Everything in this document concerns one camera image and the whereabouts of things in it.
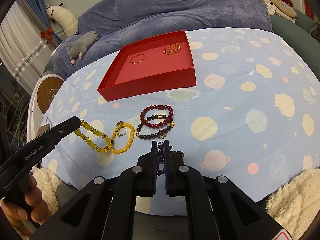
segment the fluffy cream blanket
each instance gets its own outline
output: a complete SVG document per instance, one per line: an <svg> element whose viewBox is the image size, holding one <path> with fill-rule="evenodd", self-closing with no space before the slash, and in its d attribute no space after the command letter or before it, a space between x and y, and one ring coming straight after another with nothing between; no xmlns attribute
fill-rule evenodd
<svg viewBox="0 0 320 240"><path fill-rule="evenodd" d="M63 182L49 169L36 170L33 176L43 192L43 199L54 214L58 209L57 188ZM272 194L267 212L298 240L320 209L320 169L304 171Z"/></svg>

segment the silver bolt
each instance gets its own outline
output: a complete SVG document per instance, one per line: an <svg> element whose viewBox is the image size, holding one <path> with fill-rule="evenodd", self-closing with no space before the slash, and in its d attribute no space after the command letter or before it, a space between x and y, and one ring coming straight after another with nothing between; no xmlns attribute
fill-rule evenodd
<svg viewBox="0 0 320 240"><path fill-rule="evenodd" d="M225 177L225 176L219 176L219 177L218 177L218 182L220 182L220 183L222 183L222 184L225 184L225 183L228 182L228 179L227 179L227 177Z"/></svg>
<svg viewBox="0 0 320 240"><path fill-rule="evenodd" d="M182 165L179 167L179 171L181 172L187 172L189 170L189 167L186 165Z"/></svg>
<svg viewBox="0 0 320 240"><path fill-rule="evenodd" d="M140 166L134 166L134 167L132 168L132 171L133 171L134 173L139 173L139 172L142 171L142 167L140 167Z"/></svg>
<svg viewBox="0 0 320 240"><path fill-rule="evenodd" d="M103 177L96 177L96 178L94 178L93 182L97 185L100 185L104 182L104 178Z"/></svg>

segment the blue curtain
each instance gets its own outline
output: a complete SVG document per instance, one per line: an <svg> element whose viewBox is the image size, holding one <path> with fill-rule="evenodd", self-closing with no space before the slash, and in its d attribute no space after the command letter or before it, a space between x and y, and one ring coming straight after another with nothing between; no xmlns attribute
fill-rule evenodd
<svg viewBox="0 0 320 240"><path fill-rule="evenodd" d="M35 14L39 17L40 21L44 24L44 26L46 28L49 28L50 25L46 11L47 7L44 4L44 0L27 0L27 2L32 8L32 10L35 12ZM52 32L52 37L58 44L62 42L62 39L54 32Z"/></svg>

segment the red bow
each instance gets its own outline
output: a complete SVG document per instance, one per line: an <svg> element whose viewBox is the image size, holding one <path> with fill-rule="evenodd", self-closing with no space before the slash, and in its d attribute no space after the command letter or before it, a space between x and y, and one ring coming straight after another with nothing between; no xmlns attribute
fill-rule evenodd
<svg viewBox="0 0 320 240"><path fill-rule="evenodd" d="M47 42L47 45L49 43L55 45L56 43L53 41L53 38L51 36L52 29L49 27L45 32L40 32L41 38L45 39Z"/></svg>

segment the human hand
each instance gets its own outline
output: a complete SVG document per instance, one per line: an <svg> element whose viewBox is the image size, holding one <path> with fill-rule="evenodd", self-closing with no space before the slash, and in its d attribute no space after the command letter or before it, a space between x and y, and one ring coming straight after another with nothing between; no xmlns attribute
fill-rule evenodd
<svg viewBox="0 0 320 240"><path fill-rule="evenodd" d="M34 207L31 213L31 219L42 225L52 216L52 213L48 209L47 203L42 199L42 192L37 187L36 179L30 174L28 174L27 177L30 190L25 194L24 198L29 206ZM25 236L31 236L31 232L22 223L23 220L28 219L28 215L23 208L6 200L6 198L0 201L0 207L13 226Z"/></svg>

